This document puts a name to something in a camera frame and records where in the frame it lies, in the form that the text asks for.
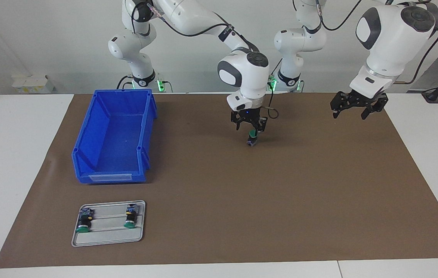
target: metal tray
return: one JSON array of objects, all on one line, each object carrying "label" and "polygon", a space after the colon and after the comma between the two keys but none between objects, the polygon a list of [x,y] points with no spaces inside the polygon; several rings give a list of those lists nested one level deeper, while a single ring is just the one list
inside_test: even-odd
[{"label": "metal tray", "polygon": [[[135,204],[135,212],[138,215],[133,229],[123,226],[127,218],[127,207],[130,204]],[[90,232],[76,232],[78,227],[77,214],[71,243],[73,247],[136,242],[143,238],[145,201],[88,204],[83,205],[80,211],[86,208],[94,210],[93,219],[90,222]]]}]

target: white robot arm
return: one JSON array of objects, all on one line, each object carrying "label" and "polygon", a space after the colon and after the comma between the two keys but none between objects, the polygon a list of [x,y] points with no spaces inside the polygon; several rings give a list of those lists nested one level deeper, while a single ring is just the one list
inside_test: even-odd
[{"label": "white robot arm", "polygon": [[264,131],[267,119],[260,117],[260,109],[269,78],[269,62],[231,24],[195,0],[122,0],[122,18],[129,31],[111,40],[109,49],[117,58],[129,62],[136,84],[144,88],[155,78],[150,59],[139,53],[156,37],[149,23],[151,19],[160,18],[187,37],[217,36],[232,50],[219,62],[217,73],[223,82],[239,88],[227,97],[233,110],[231,120],[237,127],[241,122],[249,122],[256,132]]},{"label": "white robot arm", "polygon": [[[320,10],[326,0],[320,0]],[[282,64],[276,73],[276,90],[292,92],[298,86],[303,68],[302,52],[319,51],[327,42],[327,34],[318,16],[316,0],[295,0],[296,18],[302,28],[277,32],[274,38],[276,49],[282,54]]]},{"label": "white robot arm", "polygon": [[409,63],[438,30],[438,8],[431,2],[377,0],[360,19],[357,38],[370,51],[366,65],[350,83],[350,93],[339,92],[331,102],[334,118],[351,107],[365,107],[362,119],[381,112],[387,103],[384,91],[392,86]]}]

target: green cap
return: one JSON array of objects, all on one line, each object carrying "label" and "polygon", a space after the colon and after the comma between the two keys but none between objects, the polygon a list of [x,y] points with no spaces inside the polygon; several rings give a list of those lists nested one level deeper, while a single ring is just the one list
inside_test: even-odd
[{"label": "green cap", "polygon": [[76,229],[76,232],[79,232],[80,234],[84,234],[86,232],[90,232],[90,230],[87,227],[80,227]]},{"label": "green cap", "polygon": [[256,138],[258,136],[258,133],[256,132],[256,130],[251,130],[250,131],[250,137],[251,138]]},{"label": "green cap", "polygon": [[125,223],[125,228],[133,229],[135,227],[135,223],[127,222]]}]

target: brown table surface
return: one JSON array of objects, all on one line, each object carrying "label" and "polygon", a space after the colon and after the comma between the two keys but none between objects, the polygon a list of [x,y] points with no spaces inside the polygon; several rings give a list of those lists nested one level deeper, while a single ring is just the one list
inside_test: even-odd
[{"label": "brown table surface", "polygon": [[[90,186],[71,161],[90,97],[74,97],[0,268],[438,258],[438,201],[385,113],[334,120],[333,94],[276,95],[251,148],[224,95],[157,95],[148,182]],[[137,199],[142,241],[71,246],[81,205]]]}]

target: blue plastic container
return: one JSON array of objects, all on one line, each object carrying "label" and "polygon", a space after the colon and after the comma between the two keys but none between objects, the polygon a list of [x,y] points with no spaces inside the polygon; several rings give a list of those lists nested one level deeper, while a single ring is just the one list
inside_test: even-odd
[{"label": "blue plastic container", "polygon": [[152,90],[96,90],[72,157],[81,183],[139,183],[150,168]]}]

